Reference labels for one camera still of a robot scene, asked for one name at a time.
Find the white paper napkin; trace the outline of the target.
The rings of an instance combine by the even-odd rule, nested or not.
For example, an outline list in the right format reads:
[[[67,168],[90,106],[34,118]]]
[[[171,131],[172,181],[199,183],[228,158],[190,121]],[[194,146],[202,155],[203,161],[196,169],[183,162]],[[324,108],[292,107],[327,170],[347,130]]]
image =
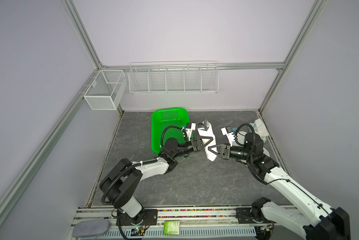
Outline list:
[[[211,123],[205,118],[202,122],[197,124],[197,132],[199,136],[212,136],[213,142],[210,143],[207,147],[203,147],[205,150],[205,154],[208,160],[214,162],[217,158],[216,155],[208,151],[208,147],[216,145],[216,137],[212,129]]]

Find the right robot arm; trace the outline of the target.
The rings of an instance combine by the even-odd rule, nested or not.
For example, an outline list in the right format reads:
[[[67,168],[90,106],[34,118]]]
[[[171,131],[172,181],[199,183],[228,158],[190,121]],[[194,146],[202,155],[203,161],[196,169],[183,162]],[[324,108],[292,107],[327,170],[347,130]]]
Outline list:
[[[299,214],[262,197],[252,203],[249,217],[260,223],[276,222],[306,240],[349,240],[350,217],[342,208],[332,208],[298,184],[280,165],[263,152],[263,140],[256,133],[247,133],[244,142],[233,135],[235,145],[208,147],[222,159],[244,161],[250,173],[262,184],[270,185],[287,198]]]

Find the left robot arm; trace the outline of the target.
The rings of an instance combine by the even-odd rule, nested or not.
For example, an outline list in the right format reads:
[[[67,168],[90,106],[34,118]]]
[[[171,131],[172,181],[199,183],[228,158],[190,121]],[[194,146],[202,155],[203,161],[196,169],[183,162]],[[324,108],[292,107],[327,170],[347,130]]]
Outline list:
[[[180,144],[177,139],[169,138],[153,159],[140,162],[127,158],[120,160],[99,185],[101,204],[112,205],[117,210],[118,219],[126,217],[132,225],[141,224],[150,214],[134,196],[138,184],[147,178],[171,172],[178,165],[176,157],[205,150],[214,140],[208,136],[193,137]]]

